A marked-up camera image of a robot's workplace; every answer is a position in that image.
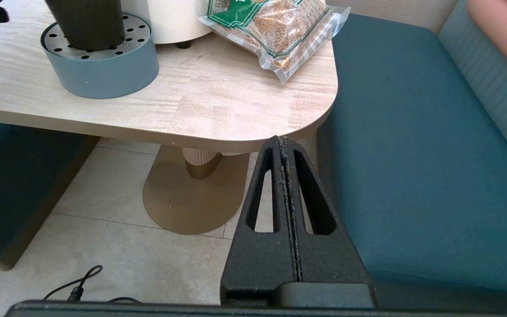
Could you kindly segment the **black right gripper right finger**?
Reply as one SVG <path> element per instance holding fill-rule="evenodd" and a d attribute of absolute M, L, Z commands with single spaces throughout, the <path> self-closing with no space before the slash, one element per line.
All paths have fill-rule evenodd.
<path fill-rule="evenodd" d="M 304 148 L 284 139 L 288 233 L 294 278 L 306 283 L 370 284 L 371 278 Z"/>

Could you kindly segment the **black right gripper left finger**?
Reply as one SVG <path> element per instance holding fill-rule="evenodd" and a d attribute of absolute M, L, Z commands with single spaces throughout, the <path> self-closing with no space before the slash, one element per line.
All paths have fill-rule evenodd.
<path fill-rule="evenodd" d="M 267 306 L 275 289 L 298 277 L 282 150 L 283 139 L 278 136 L 260 149 L 220 281 L 223 305 Z M 268 171 L 272 177 L 273 231 L 256 232 Z"/>

